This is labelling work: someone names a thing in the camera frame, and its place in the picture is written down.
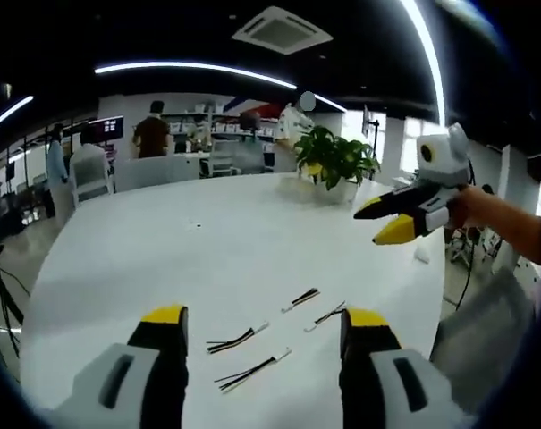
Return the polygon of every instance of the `ceiling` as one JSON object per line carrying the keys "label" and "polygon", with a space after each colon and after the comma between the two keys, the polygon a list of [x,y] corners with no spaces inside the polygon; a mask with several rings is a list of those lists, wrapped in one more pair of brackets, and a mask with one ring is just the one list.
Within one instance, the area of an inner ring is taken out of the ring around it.
{"label": "ceiling", "polygon": [[[417,0],[430,29],[444,80],[445,105],[473,139],[528,155],[541,152],[530,116],[541,72],[539,7],[479,2],[504,36],[497,49],[442,7]],[[0,82],[14,98],[35,100],[0,125],[0,150],[47,119],[97,108],[117,93],[185,91],[282,101],[287,89],[214,71],[145,70],[96,76],[98,65],[140,60],[216,63],[261,72],[308,88],[346,107],[385,108],[396,116],[436,121],[431,73],[419,37],[398,0],[235,0],[171,2],[4,1],[0,4]],[[269,5],[296,13],[334,37],[292,55],[231,40]]]}

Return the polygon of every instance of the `desk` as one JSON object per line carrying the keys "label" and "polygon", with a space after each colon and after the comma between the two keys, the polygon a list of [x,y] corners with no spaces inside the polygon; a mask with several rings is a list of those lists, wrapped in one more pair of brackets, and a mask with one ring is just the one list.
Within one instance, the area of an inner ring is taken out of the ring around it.
{"label": "desk", "polygon": [[[379,310],[404,347],[428,357],[441,313],[443,233],[376,247],[371,239],[387,220],[354,221],[350,205],[292,201],[277,189],[295,176],[179,182],[81,205],[42,265],[26,312],[28,397],[57,406],[88,362],[126,342],[142,315],[173,302],[190,309],[185,429],[341,427],[339,316],[311,333],[303,328],[343,300]],[[387,190],[364,183],[356,204]],[[149,213],[152,222],[142,222]],[[413,258],[420,242],[428,265]],[[312,287],[322,293],[281,314]],[[206,353],[206,341],[265,320],[270,327],[240,347]],[[289,357],[228,394],[213,383],[286,347]]]}

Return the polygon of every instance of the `human hand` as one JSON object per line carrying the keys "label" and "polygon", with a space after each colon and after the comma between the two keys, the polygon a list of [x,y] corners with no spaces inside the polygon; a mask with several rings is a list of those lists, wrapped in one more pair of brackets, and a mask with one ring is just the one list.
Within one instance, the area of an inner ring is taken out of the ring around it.
{"label": "human hand", "polygon": [[455,199],[449,203],[449,228],[482,227],[485,223],[482,219],[481,208],[486,198],[486,192],[477,186],[467,186]]}

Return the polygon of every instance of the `curved led light strip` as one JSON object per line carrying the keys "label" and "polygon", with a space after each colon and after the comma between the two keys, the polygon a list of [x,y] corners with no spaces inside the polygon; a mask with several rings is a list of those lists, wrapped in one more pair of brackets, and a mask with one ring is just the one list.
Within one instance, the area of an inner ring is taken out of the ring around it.
{"label": "curved led light strip", "polygon": [[[96,68],[95,74],[104,74],[104,73],[109,73],[109,72],[118,72],[121,70],[131,70],[131,69],[147,69],[151,67],[179,67],[179,68],[185,68],[185,69],[214,70],[216,72],[227,72],[227,73],[232,73],[232,74],[238,74],[240,76],[246,76],[248,78],[264,80],[266,82],[274,83],[275,85],[280,85],[281,87],[285,87],[288,89],[297,88],[296,85],[294,85],[293,83],[286,82],[284,80],[279,80],[276,78],[272,78],[264,74],[255,73],[253,71],[235,69],[233,67],[225,67],[223,65],[188,63],[188,62],[183,62],[183,61],[146,61],[143,63],[124,63],[124,64],[109,65],[106,67]],[[347,112],[347,109],[345,109],[344,107],[341,107],[340,105],[337,105],[332,100],[328,100],[327,98],[324,98],[319,95],[316,95],[316,98],[324,103],[331,105],[332,107],[335,107],[338,110],[341,110],[344,113]]]}
{"label": "curved led light strip", "polygon": [[16,110],[18,109],[21,109],[22,107],[24,107],[27,103],[29,103],[31,100],[33,100],[34,97],[33,96],[27,96],[25,98],[23,98],[22,100],[20,100],[18,103],[16,103],[15,105],[13,105],[12,107],[10,107],[8,110],[6,110],[5,112],[3,112],[1,115],[0,115],[0,123],[5,121],[6,118],[8,116],[10,116],[11,114],[13,114]]}
{"label": "curved led light strip", "polygon": [[431,35],[421,11],[419,10],[415,0],[399,0],[405,11],[410,16],[419,38],[421,39],[421,44],[425,50],[425,55],[429,61],[429,68],[431,69],[431,75],[433,76],[433,84],[435,85],[435,96],[437,98],[437,111],[439,113],[439,125],[445,126],[445,98],[443,92],[443,82],[441,80],[441,72],[439,70],[439,62],[437,61],[437,54],[435,52],[435,47],[433,46],[433,40],[431,40]]}

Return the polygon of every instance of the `brown shirt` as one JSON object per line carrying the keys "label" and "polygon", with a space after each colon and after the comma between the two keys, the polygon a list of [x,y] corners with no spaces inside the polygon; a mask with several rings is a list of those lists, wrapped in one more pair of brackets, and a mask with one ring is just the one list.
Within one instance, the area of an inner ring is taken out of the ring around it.
{"label": "brown shirt", "polygon": [[162,119],[149,116],[139,122],[135,137],[140,138],[139,159],[164,156],[168,145],[169,124]]}

